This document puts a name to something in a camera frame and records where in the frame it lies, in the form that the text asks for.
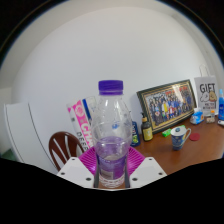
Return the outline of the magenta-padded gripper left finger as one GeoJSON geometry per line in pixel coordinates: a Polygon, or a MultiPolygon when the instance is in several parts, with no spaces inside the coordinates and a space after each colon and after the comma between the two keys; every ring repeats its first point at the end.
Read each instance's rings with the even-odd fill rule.
{"type": "Polygon", "coordinates": [[[71,157],[58,172],[58,176],[84,188],[97,187],[99,178],[94,148],[79,157],[71,157]]]}

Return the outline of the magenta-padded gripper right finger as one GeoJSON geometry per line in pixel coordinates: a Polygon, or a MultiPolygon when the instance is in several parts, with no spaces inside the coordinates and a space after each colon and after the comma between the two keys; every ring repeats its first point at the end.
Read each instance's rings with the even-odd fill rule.
{"type": "Polygon", "coordinates": [[[165,176],[165,171],[153,157],[144,157],[136,149],[129,149],[125,177],[127,188],[140,188],[165,176]]]}

